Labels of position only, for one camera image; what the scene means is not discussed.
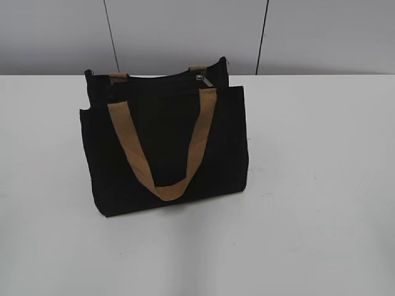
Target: black canvas bag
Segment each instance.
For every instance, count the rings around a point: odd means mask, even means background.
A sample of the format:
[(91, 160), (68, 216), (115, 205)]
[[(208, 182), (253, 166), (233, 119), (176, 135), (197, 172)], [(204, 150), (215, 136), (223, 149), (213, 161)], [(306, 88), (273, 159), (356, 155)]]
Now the black canvas bag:
[(83, 145), (103, 215), (244, 190), (243, 87), (228, 87), (226, 60), (225, 72), (211, 74), (211, 80), (209, 69), (144, 81), (109, 75), (100, 77), (109, 80), (100, 84), (104, 92), (95, 90), (98, 84), (89, 82), (95, 76), (85, 73), (91, 108), (80, 111)]

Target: black tote bag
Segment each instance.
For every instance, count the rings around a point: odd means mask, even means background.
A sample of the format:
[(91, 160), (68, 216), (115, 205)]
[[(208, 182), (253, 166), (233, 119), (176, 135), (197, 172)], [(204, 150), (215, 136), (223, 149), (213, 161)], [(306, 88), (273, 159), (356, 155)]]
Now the black tote bag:
[[(207, 74), (208, 68), (197, 71)], [(244, 190), (243, 87), (217, 87), (197, 80), (202, 74), (195, 72), (174, 75), (182, 81), (163, 77), (165, 83), (131, 83), (119, 76), (100, 104), (80, 111), (93, 197), (103, 215)]]

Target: handle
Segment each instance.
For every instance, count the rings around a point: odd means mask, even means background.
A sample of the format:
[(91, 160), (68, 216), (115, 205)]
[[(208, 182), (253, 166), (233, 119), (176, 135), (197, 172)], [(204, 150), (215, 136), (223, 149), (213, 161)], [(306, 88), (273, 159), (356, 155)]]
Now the handle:
[(154, 184), (151, 169), (144, 155), (133, 119), (130, 115), (128, 102), (108, 104), (115, 132), (137, 179), (149, 191), (164, 201), (175, 200), (183, 195), (189, 182), (202, 163), (215, 104), (217, 102), (217, 90), (215, 88), (200, 89), (199, 101), (200, 113), (189, 144), (186, 178), (173, 185), (163, 187), (156, 187)]
[(114, 83), (127, 82), (128, 81), (128, 73), (110, 72), (109, 78), (110, 78), (111, 85), (113, 85)]

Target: zipper pull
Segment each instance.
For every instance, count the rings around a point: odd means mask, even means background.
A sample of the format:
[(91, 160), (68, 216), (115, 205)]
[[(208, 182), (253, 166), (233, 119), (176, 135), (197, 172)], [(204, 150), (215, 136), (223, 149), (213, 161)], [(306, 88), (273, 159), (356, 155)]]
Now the zipper pull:
[(203, 81), (208, 87), (212, 88), (214, 85), (203, 75), (196, 75), (196, 80)]

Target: gray wall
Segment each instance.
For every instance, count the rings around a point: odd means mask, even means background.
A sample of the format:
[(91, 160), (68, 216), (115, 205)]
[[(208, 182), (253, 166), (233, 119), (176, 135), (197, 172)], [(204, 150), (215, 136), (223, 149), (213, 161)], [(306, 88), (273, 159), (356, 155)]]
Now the gray wall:
[[(107, 0), (120, 69), (255, 73), (265, 0)], [(271, 0), (259, 74), (394, 73), (394, 0)], [(0, 74), (116, 70), (102, 0), (2, 0)]]

